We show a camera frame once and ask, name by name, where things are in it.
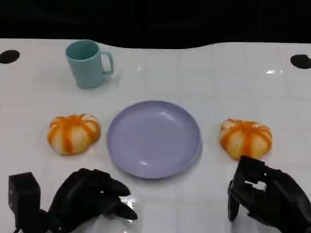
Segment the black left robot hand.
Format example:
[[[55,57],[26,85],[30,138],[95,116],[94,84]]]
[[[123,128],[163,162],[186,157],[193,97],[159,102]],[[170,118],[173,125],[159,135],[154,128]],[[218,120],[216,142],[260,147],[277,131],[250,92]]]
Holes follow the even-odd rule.
[[[110,174],[81,168],[66,178],[52,200],[48,210],[52,231],[70,233],[99,216],[137,220],[136,212],[121,201],[130,194],[129,188]]]

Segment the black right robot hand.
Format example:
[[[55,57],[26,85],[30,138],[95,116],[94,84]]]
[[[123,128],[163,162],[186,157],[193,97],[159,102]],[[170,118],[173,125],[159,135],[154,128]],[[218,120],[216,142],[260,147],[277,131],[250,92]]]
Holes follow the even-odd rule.
[[[250,218],[282,233],[311,231],[311,202],[306,193],[289,174],[263,161],[241,156],[227,193],[231,222],[243,206]]]

